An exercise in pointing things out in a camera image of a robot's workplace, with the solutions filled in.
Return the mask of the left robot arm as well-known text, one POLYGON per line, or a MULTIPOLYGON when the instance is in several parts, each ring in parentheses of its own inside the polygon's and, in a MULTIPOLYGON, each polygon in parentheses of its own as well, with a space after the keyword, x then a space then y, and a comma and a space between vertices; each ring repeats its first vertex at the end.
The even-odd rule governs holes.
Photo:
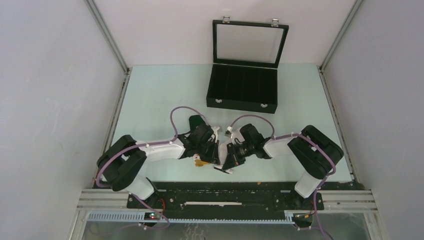
POLYGON ((172 140, 146 143, 124 135, 97 160, 98 177, 104 177, 113 191, 125 190, 137 196, 145 208, 153 208, 158 202, 157 188, 140 173, 142 166, 153 161, 186 158, 218 164, 220 130, 219 126, 204 123, 172 140))

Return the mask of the green snowman sock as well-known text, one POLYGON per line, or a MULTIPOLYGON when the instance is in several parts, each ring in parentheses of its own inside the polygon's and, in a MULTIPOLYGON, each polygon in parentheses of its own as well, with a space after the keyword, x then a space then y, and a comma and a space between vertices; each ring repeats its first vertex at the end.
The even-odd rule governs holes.
POLYGON ((203 161, 199 152, 205 151, 205 149, 208 147, 211 137, 209 136, 206 140, 203 139, 198 141, 194 136, 192 136, 192 134, 195 132, 198 126, 205 125, 206 122, 198 114, 191 115, 188 118, 188 122, 189 122, 189 128, 190 128, 189 134, 187 135, 187 139, 190 142, 190 150, 188 151, 188 155, 193 158, 193 161, 196 167, 207 166, 210 163, 203 161))

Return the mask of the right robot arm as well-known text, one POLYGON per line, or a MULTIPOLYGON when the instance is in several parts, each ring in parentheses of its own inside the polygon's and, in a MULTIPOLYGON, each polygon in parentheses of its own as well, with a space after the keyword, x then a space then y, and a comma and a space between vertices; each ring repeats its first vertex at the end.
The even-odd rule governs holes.
POLYGON ((291 204, 304 209, 311 202, 311 195, 330 175, 344 152, 334 141, 313 125, 307 125, 300 133, 279 137, 263 137, 251 123, 233 130, 228 127, 230 139, 218 147, 220 164, 216 169, 230 173, 255 155, 259 159, 273 159, 293 154, 304 168, 304 173, 291 190, 291 204))

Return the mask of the aluminium frame post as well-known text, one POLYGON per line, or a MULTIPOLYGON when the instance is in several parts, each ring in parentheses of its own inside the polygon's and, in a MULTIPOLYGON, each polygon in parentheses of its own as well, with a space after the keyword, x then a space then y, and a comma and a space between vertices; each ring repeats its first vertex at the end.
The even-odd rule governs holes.
POLYGON ((112 51, 114 57, 116 58, 117 62, 119 63, 121 69, 125 74, 128 74, 130 71, 130 67, 127 65, 119 47, 116 43, 112 32, 110 31, 97 3, 94 0, 84 0, 88 10, 90 11, 91 15, 93 16, 94 21, 96 22, 97 26, 99 27, 100 32, 102 33, 107 45, 109 46, 110 50, 112 51))
POLYGON ((323 72, 327 66, 329 65, 331 59, 333 58, 340 42, 342 41, 343 37, 345 36, 346 32, 348 31, 349 27, 351 26, 353 20, 355 19, 358 11, 360 10, 361 6, 363 5, 365 1, 364 0, 355 0, 352 7, 350 8, 345 20, 343 21, 338 33, 335 36, 335 39, 333 40, 327 54, 325 55, 321 65, 319 66, 319 69, 321 72, 323 72))

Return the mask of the right aluminium frame post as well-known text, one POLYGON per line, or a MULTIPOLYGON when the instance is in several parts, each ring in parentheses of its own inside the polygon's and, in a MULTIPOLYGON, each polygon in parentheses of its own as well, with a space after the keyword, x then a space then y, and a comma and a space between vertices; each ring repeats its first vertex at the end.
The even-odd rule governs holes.
POLYGON ((319 66, 319 69, 321 72, 323 72, 327 66, 329 65, 331 59, 333 58, 340 42, 342 41, 343 37, 345 36, 346 32, 348 31, 349 27, 351 26, 353 20, 355 19, 358 11, 360 10, 361 6, 363 5, 365 1, 364 0, 355 0, 352 7, 350 8, 345 20, 343 21, 338 33, 335 36, 335 39, 333 40, 327 54, 325 55, 321 65, 319 66))

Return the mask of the white sock with black stripes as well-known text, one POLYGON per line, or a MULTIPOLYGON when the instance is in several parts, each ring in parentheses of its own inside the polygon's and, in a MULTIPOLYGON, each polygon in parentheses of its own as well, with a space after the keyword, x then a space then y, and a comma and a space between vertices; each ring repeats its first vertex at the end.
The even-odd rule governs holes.
POLYGON ((234 171, 233 168, 237 165, 234 144, 230 141, 220 144, 218 147, 218 159, 219 163, 214 168, 231 175, 234 171))

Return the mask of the left aluminium frame post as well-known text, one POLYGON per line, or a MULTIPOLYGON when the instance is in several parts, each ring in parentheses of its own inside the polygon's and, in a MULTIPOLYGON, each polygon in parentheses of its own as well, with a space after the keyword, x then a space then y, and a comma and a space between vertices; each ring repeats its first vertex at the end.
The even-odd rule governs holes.
POLYGON ((121 69, 125 74, 128 74, 130 71, 130 67, 127 65, 119 47, 116 43, 112 32, 110 31, 97 3, 94 0, 84 0, 88 10, 90 11, 91 15, 93 16, 94 21, 96 22, 97 26, 99 27, 100 32, 102 33, 107 45, 109 46, 110 50, 112 51, 114 57, 116 58, 117 62, 119 63, 121 69))

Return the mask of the black display case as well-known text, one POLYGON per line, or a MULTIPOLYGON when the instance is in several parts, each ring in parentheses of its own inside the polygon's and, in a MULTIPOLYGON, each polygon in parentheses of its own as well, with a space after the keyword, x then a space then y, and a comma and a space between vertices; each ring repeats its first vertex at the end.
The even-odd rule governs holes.
POLYGON ((210 108, 273 114, 278 67, 290 27, 270 22, 212 21, 213 64, 206 94, 210 108))

